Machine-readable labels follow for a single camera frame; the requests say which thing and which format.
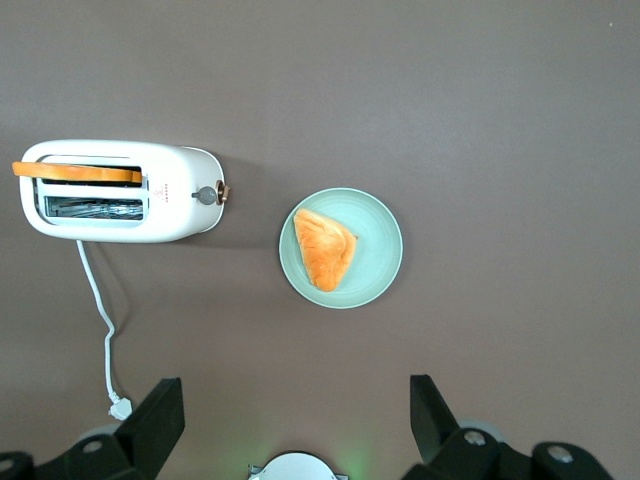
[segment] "mint green plate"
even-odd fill
[[[311,284],[302,263],[293,216],[299,208],[333,218],[358,237],[356,253],[333,292]],[[289,214],[280,234],[280,263],[300,295],[328,308],[354,308],[379,297],[393,282],[402,262],[402,234],[389,209],[377,198],[353,188],[330,188],[305,198]]]

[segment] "toaster lever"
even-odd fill
[[[197,198],[200,203],[204,205],[222,205],[229,198],[229,188],[228,185],[225,185],[222,180],[218,180],[216,182],[216,187],[202,187],[195,193],[192,193],[191,196],[193,198]]]

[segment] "toaster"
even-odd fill
[[[229,187],[214,155],[114,140],[39,143],[13,164],[29,223],[54,237],[168,242],[212,229]]]

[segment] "bread slice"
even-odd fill
[[[293,217],[302,261],[311,283],[335,290],[351,266],[356,237],[335,220],[301,208]]]
[[[88,182],[142,183],[142,174],[133,170],[45,162],[13,162],[13,173],[20,177]]]

